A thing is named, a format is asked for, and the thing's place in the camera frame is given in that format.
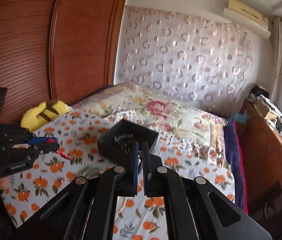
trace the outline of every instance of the red braided string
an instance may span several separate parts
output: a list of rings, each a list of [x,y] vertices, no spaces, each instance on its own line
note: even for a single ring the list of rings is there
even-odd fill
[[[46,142],[51,143],[51,142],[55,142],[55,141],[53,141],[52,139],[47,139]],[[65,159],[67,159],[67,160],[70,160],[70,159],[71,159],[69,156],[65,155],[65,154],[64,154],[63,152],[61,152],[59,149],[56,150],[55,153],[56,153],[56,154],[59,154],[61,157],[65,158]]]

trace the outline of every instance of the wooden desk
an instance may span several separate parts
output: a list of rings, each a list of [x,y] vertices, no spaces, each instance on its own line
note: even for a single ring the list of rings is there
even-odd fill
[[[247,185],[247,200],[252,212],[282,195],[282,137],[273,131],[253,105],[244,102],[240,113],[251,118],[239,136]]]

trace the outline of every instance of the yellow plush toy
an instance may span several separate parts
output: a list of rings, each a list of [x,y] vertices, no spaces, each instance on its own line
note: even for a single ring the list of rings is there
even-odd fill
[[[21,127],[28,128],[30,132],[33,132],[68,111],[70,111],[69,106],[60,100],[42,102],[23,115]]]

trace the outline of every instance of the curtain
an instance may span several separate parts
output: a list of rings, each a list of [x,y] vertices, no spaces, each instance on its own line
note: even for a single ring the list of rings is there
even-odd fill
[[[274,48],[274,72],[270,99],[275,104],[279,91],[279,80],[282,73],[282,21],[279,17],[273,20],[273,48]]]
[[[216,114],[232,112],[252,66],[251,42],[236,24],[126,7],[121,75]]]

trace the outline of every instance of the silver bolt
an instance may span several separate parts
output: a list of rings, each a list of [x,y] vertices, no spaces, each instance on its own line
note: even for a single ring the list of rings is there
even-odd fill
[[[166,167],[159,167],[158,169],[157,169],[157,171],[159,172],[159,173],[166,173],[167,171],[168,171],[168,169],[166,168]]]
[[[75,183],[78,184],[78,185],[82,185],[86,182],[86,178],[84,177],[78,177],[76,180],[75,180]]]
[[[122,166],[116,166],[116,167],[114,168],[114,171],[115,171],[116,173],[121,173],[121,172],[124,171],[124,168],[123,168]]]
[[[198,183],[198,184],[200,184],[200,185],[203,185],[203,184],[205,184],[205,182],[206,182],[205,178],[203,178],[203,177],[197,177],[197,178],[195,179],[195,181],[196,181],[196,183]]]

